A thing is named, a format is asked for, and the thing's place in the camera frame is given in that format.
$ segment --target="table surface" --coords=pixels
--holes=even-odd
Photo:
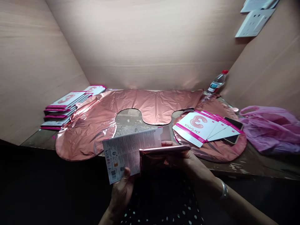
[[[172,122],[169,126],[173,134],[172,124],[182,111],[176,111],[172,115]],[[137,109],[125,109],[116,117],[117,131],[115,137],[131,134],[156,127],[146,124],[142,120],[142,114]],[[55,141],[58,131],[39,130],[27,139],[21,146],[55,150]],[[247,143],[244,152],[235,160],[229,163],[215,163],[200,159],[215,174],[226,174],[230,176],[266,176],[272,178],[283,178],[300,180],[300,157],[299,156],[263,156]]]

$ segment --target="plywood wall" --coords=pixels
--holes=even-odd
[[[89,83],[44,0],[0,0],[0,139],[21,144],[43,109]]]
[[[243,0],[46,0],[91,84],[207,88],[249,39]]]
[[[280,0],[231,70],[223,97],[232,105],[276,106],[300,117],[300,5]]]

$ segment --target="polka dot clothing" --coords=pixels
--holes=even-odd
[[[121,224],[205,223],[186,175],[181,171],[166,168],[143,172],[136,180]]]

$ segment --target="pink number 3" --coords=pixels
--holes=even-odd
[[[96,89],[96,87],[91,87],[90,89],[87,90],[87,93],[89,93],[89,92],[92,91],[93,89]]]
[[[194,127],[197,127],[197,128],[203,128],[203,125],[201,125],[201,121],[200,119],[204,122],[204,123],[207,123],[207,119],[205,119],[204,117],[202,116],[195,116],[193,119],[191,119],[191,124],[194,126]]]
[[[68,95],[68,96],[66,97],[65,100],[60,100],[60,101],[58,102],[58,104],[64,103],[64,102],[68,101],[69,99],[73,98],[74,96],[75,96],[74,94]]]

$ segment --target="woman's hand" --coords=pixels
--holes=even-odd
[[[130,177],[130,174],[130,169],[125,167],[122,179],[113,184],[112,198],[108,207],[112,213],[123,212],[130,201],[134,185],[134,177]]]
[[[99,225],[118,224],[120,216],[125,211],[133,191],[135,176],[130,176],[130,169],[125,167],[124,174],[119,182],[113,184],[112,198]]]
[[[162,142],[162,146],[177,145],[172,141]],[[206,189],[213,197],[220,197],[223,186],[212,172],[195,156],[192,151],[182,154],[181,157],[169,156],[167,161],[170,165],[179,167],[185,171],[195,186]]]

